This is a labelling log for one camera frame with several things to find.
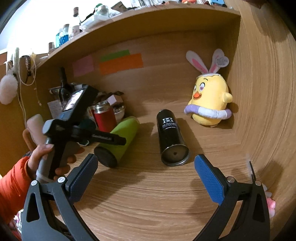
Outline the orange jacket sleeve forearm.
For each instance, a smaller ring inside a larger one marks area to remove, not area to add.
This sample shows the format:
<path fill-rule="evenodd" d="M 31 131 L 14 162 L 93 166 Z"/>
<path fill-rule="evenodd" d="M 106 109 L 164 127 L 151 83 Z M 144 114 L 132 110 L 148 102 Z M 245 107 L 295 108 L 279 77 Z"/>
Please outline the orange jacket sleeve forearm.
<path fill-rule="evenodd" d="M 1 223 L 10 223 L 23 209 L 32 178 L 28 172 L 29 157 L 21 158 L 8 173 L 1 178 Z"/>

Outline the person's left hand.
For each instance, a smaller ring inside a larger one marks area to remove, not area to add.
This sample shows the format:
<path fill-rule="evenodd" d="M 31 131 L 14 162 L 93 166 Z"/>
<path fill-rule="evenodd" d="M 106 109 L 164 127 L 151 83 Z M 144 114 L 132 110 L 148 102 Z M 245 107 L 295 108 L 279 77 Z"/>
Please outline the person's left hand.
<path fill-rule="evenodd" d="M 36 149 L 33 150 L 30 158 L 28 159 L 27 163 L 26 163 L 26 168 L 27 168 L 27 173 L 29 175 L 29 177 L 31 178 L 31 180 L 35 180 L 36 179 L 36 171 L 38 169 L 39 163 L 42 159 L 42 157 L 48 153 L 50 153 L 54 148 L 53 144 L 42 144 L 42 145 L 38 145 L 36 147 Z M 78 145 L 78 149 L 76 149 L 76 152 L 72 155 L 67 154 L 65 157 L 67 158 L 67 162 L 66 164 L 58 167 L 55 170 L 55 176 L 54 176 L 54 180 L 57 180 L 59 177 L 66 175 L 71 167 L 69 166 L 70 164 L 73 164 L 77 161 L 76 158 L 76 154 L 82 154 L 85 151 L 85 149 L 83 147 L 81 147 L 80 145 Z"/>

